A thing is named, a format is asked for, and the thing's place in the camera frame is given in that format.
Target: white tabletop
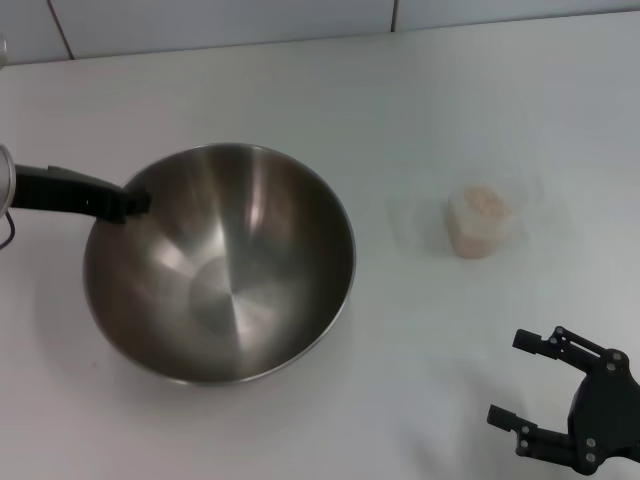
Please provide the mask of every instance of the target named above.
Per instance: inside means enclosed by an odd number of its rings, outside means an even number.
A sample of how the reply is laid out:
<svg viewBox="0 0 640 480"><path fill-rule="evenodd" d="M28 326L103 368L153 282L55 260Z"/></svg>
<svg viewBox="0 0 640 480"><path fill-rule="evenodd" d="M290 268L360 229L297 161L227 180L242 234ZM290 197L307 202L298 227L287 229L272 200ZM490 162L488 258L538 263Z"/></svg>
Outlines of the white tabletop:
<svg viewBox="0 0 640 480"><path fill-rule="evenodd" d="M0 71L17 163L121 183L194 145L265 145L327 180L358 249L348 308L308 355L189 388L94 326L92 220L14 210L2 478L578 478L516 457L485 417L495 403L565 429L582 375L511 348L518 328L564 325L640 362L638 44L640 13L624 13ZM457 172L496 159L536 172L546 206L504 251L458 259L433 207ZM639 472L612 459L599 478Z"/></svg>

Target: white tile wall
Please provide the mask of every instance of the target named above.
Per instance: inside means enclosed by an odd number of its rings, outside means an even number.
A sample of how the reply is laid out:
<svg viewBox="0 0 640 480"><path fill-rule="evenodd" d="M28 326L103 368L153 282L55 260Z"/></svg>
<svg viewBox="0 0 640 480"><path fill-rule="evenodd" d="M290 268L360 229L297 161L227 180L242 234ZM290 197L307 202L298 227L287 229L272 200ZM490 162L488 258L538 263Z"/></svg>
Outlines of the white tile wall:
<svg viewBox="0 0 640 480"><path fill-rule="evenodd" d="M0 33L9 63L69 58L46 0L0 0Z"/></svg>
<svg viewBox="0 0 640 480"><path fill-rule="evenodd" d="M640 8L640 0L399 0L396 31Z"/></svg>
<svg viewBox="0 0 640 480"><path fill-rule="evenodd" d="M76 58L386 32L393 0L53 0Z"/></svg>

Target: stainless steel bowl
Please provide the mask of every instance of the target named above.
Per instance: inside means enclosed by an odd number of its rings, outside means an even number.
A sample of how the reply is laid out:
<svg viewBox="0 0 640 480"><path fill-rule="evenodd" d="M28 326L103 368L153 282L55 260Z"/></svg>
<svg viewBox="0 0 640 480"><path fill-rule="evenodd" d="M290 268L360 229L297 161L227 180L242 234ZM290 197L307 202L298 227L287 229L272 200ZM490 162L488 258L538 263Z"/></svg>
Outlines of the stainless steel bowl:
<svg viewBox="0 0 640 480"><path fill-rule="evenodd" d="M314 172L267 148L197 147L125 187L148 214L97 221L85 252L94 317L136 363L175 380L260 377L328 331L355 273L349 219Z"/></svg>

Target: bowl rim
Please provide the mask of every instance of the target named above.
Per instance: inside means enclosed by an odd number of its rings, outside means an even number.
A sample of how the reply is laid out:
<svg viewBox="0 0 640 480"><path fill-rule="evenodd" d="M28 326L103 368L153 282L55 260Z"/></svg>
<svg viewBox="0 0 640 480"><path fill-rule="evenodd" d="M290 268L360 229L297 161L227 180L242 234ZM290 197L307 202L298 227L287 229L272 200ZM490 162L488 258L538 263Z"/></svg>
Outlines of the bowl rim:
<svg viewBox="0 0 640 480"><path fill-rule="evenodd" d="M355 276L356 276L356 266L357 266L357 250L356 250L356 241L355 241L355 235L353 233L353 226L351 225L351 220L349 219L349 215L347 214L347 210L344 208L344 205L342 204L342 202L340 201L340 198L338 197L338 195L334 192L334 190L331 188L331 186L318 174L315 172L315 170L313 170L311 167L305 165L304 163L302 163L299 160L296 160L295 158L287 155L286 153L282 153L278 150L269 148L269 147L263 147L260 145L254 145L254 144L250 144L250 143L241 143L241 142L222 142L222 143L208 143L208 144L202 144L202 145L198 145L195 147L191 147L191 148L187 148L185 150L179 150L176 152L173 152L169 155L166 155L152 163L149 163L148 165L144 166L143 168L139 169L138 171L136 171L136 173L134 173L124 184L123 187L126 187L126 185L129 184L129 182L131 182L134 178L136 178L140 173L142 173L143 171L147 170L148 168L157 165L158 163L161 163L165 160L168 160L169 158L175 156L175 155L181 155L184 153L188 153L194 150L200 150L200 149L204 149L204 148L219 148L219 147L243 147L243 148L251 148L252 150L261 150L261 151L266 151L266 152L270 152L270 153L274 153L278 156L284 157L286 160L291 161L292 163L294 163L295 165L297 165L298 167L302 168L304 171L306 171L308 174L310 174L312 177L314 177L316 180L318 180L322 185L324 185L324 187L326 187L327 191L331 194L331 196L333 197L333 199L336 201L340 211L342 212L342 215L344 217L344 220L346 221L347 224L347 230L349 232L349 239L351 240L351 252L352 252L352 262L351 262L351 276L349 278L349 284L347 285L347 288L344 292L344 297L342 299L342 303L340 304L340 307L337 309L336 313L334 314L333 318L331 319L331 321L329 322L329 324L327 325L327 327L320 332L320 334L309 344L307 345L302 351L300 351L299 353L297 353L296 355L294 355L293 357L291 357L290 359L288 359L285 362L282 362L280 365L277 365L269 370L266 370L264 372L258 373L256 375L251 375L248 377L244 377L244 378L239 378L236 380L224 380L224 381L212 381L212 380L185 380L183 378L177 378L171 375L168 375L166 373L160 372L158 370L154 370L153 368L145 365L144 363L140 362L139 360L133 358L132 356L130 356L128 353L126 353L108 334L107 332L104 330L104 328L102 327L100 321L98 320L98 316L96 315L96 312L93 309L93 305L91 304L90 301L90 296L89 296L89 291L88 291L88 287L87 287L87 251L89 249L89 242L91 240L91 236L93 235L93 232L96 228L96 225L98 224L98 222L100 222L99 219L96 219L96 221L93 223L91 230L89 232L89 235L87 237L87 242L85 245L85 250L84 250L84 255L83 255L83 262L82 262L82 284L83 284L83 289L84 289L84 296L85 296L85 300L87 302L87 306L89 307L89 310L91 312L91 317L93 318L94 324L98 327L98 330L100 330L100 332L102 333L102 336L109 342L109 344L118 352L120 353L120 355L122 355L124 358L126 358L127 360L129 360L131 363L133 363L134 365L140 367L142 370L145 370L147 372L152 373L154 376L156 377L160 377L163 378L169 382L172 383L176 383L176 384L180 384L180 385L185 385L185 386L227 386L227 385L236 385L239 383L247 383L247 382L251 382L253 380L257 380L259 378L263 378L266 377L267 375L270 375L272 373L277 372L278 370L281 370L289 365L291 365L293 362L295 362L296 360L300 359L302 356L304 356L305 354L307 354L313 347L315 347L318 343L320 343L320 340L322 340L327 333L329 332L329 330L331 330L331 327L333 327L333 325L336 323L336 321L338 320L338 317L340 317L340 314L342 313L342 311L345 309L345 306L347 304L347 301L349 299L349 295L351 294L351 289L353 288L353 282L355 280Z"/></svg>

